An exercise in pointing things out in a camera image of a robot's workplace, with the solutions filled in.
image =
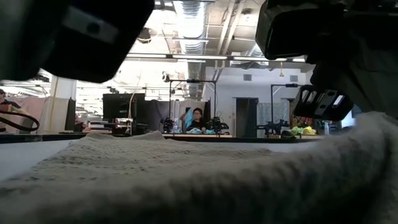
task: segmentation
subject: computer monitor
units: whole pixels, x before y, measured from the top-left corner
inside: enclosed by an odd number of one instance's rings
[[[103,117],[106,119],[128,118],[129,102],[132,93],[104,94],[103,95]],[[138,122],[145,119],[145,94],[135,93],[131,101],[131,118],[137,118]]]

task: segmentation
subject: dark hair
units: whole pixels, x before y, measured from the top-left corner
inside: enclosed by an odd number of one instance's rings
[[[200,116],[203,116],[203,111],[200,108],[195,108],[192,113],[194,113],[195,111],[199,111]]]

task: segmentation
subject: doorway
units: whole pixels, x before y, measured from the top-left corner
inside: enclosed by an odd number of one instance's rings
[[[237,138],[257,137],[257,104],[258,98],[236,98],[236,125]]]

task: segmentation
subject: person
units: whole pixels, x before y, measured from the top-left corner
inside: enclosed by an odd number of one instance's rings
[[[8,111],[29,115],[29,113],[23,110],[16,102],[6,100],[6,92],[2,89],[0,89],[0,111]],[[0,117],[4,119],[10,119],[9,114],[0,113]],[[0,122],[0,133],[6,131],[6,124]]]
[[[203,111],[200,108],[195,108],[193,111],[193,121],[192,124],[187,127],[187,129],[192,129],[192,128],[198,128],[200,129],[203,133],[206,132],[206,122],[203,120]],[[187,113],[184,113],[181,117],[180,120],[185,121]]]

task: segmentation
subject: green object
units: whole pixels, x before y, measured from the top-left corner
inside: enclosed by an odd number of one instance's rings
[[[299,128],[297,126],[294,126],[290,131],[294,134],[294,135],[298,135],[298,134],[303,134],[303,128]]]

